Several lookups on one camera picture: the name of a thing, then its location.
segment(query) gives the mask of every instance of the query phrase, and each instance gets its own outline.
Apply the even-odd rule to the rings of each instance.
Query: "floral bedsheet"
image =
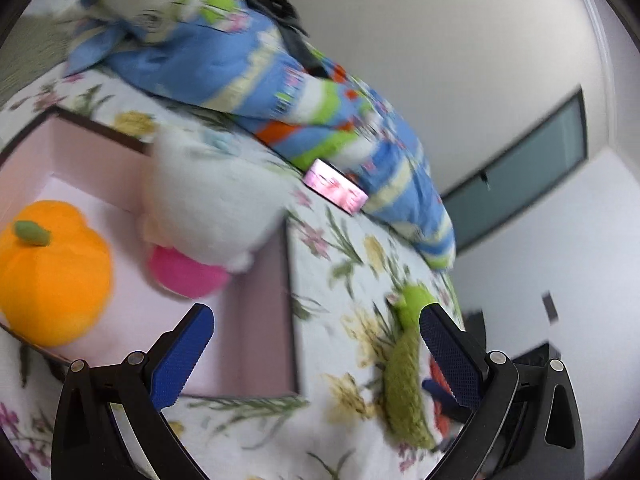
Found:
[[[162,123],[220,125],[210,112],[151,98],[106,70],[63,78],[59,66],[0,111],[0,147],[52,104],[143,139]],[[283,178],[300,179],[257,141],[234,134]],[[164,416],[211,478],[425,478],[442,452],[397,442],[386,426],[381,374],[398,333],[387,302],[404,282],[423,283],[462,325],[448,277],[434,274],[384,226],[348,216],[302,184],[291,197],[288,225],[302,395],[181,397]],[[0,374],[6,378],[0,385],[0,426],[35,477],[50,478],[60,378],[39,354],[2,331]],[[122,409],[114,412],[124,417]],[[433,431],[447,431],[437,409],[428,416]],[[130,436],[124,438],[140,471],[155,478]]]

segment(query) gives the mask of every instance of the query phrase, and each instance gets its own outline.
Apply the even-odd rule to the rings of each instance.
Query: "blue gripper pad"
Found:
[[[430,305],[424,307],[420,313],[420,335],[436,359],[456,402],[460,406],[476,410],[482,398],[481,378],[472,361],[434,312],[434,306],[442,310],[439,305]],[[452,325],[450,330],[455,329],[462,333],[452,320],[449,321]]]
[[[164,334],[158,340],[156,345],[161,343],[164,336],[174,339],[151,376],[149,394],[156,410],[171,406],[178,399],[211,339],[213,329],[211,309],[206,305],[196,304],[172,332]]]

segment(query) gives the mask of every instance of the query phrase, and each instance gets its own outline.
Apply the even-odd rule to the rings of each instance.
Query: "black window frame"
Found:
[[[475,170],[473,173],[469,174],[464,180],[462,180],[460,183],[456,184],[451,190],[448,190],[443,195],[442,203],[444,204],[444,206],[446,208],[447,200],[454,193],[458,192],[460,189],[465,187],[471,181],[476,180],[478,178],[482,178],[482,174],[483,173],[486,174],[486,172],[491,170],[491,168],[494,167],[498,162],[503,160],[505,157],[509,156],[509,154],[513,150],[515,150],[523,142],[525,142],[527,139],[529,139],[529,137],[534,136],[542,126],[544,126],[545,124],[547,124],[548,122],[553,120],[556,117],[556,115],[558,115],[562,110],[564,110],[569,104],[571,104],[576,99],[578,101],[578,108],[580,110],[580,122],[581,122],[581,126],[582,126],[582,143],[583,143],[583,147],[584,147],[584,157],[580,161],[578,161],[577,164],[574,164],[567,171],[565,171],[564,173],[560,174],[555,180],[553,180],[551,183],[549,183],[548,186],[544,187],[540,191],[540,193],[538,193],[535,197],[533,197],[529,202],[527,202],[525,205],[517,208],[514,212],[512,212],[510,215],[508,215],[506,218],[504,218],[501,222],[498,222],[496,225],[492,226],[487,231],[484,231],[481,234],[479,234],[478,236],[472,238],[471,240],[466,242],[464,245],[460,245],[459,246],[456,243],[456,252],[458,254],[462,254],[463,251],[469,250],[474,245],[480,243],[483,239],[485,239],[488,236],[490,236],[491,234],[495,233],[498,229],[504,227],[509,222],[515,220],[517,217],[522,215],[527,209],[535,206],[538,202],[540,202],[541,199],[543,199],[546,195],[548,195],[548,193],[552,192],[555,188],[557,188],[560,184],[562,184],[566,180],[567,177],[569,177],[575,171],[579,170],[582,167],[582,165],[587,160],[589,160],[590,151],[589,151],[588,134],[587,134],[587,117],[586,117],[586,112],[585,112],[585,107],[584,107],[584,93],[582,92],[582,87],[578,88],[577,91],[572,92],[572,94],[569,95],[569,97],[564,99],[558,106],[556,106],[556,108],[554,108],[551,112],[549,112],[541,121],[536,123],[535,126],[531,127],[529,130],[527,130],[526,133],[518,136],[511,144],[509,144],[501,152],[499,152],[497,155],[495,155],[493,158],[491,158],[488,163],[484,164],[481,168],[479,168],[478,170]]]

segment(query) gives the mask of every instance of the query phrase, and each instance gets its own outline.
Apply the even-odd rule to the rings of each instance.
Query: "metal screw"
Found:
[[[496,363],[497,365],[503,365],[507,362],[507,356],[502,352],[491,352],[489,354],[489,359]]]
[[[551,367],[556,372],[561,372],[562,370],[564,370],[564,364],[562,363],[562,361],[559,361],[558,359],[551,359]]]
[[[129,363],[130,365],[139,365],[144,360],[145,355],[143,352],[131,352],[127,356],[127,363]]]
[[[82,361],[82,359],[76,359],[71,363],[70,368],[72,372],[79,372],[84,368],[84,361]]]

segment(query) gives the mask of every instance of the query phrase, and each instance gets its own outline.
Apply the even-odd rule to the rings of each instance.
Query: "pink phone screen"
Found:
[[[357,213],[368,198],[351,180],[320,159],[311,165],[302,181],[349,214]]]

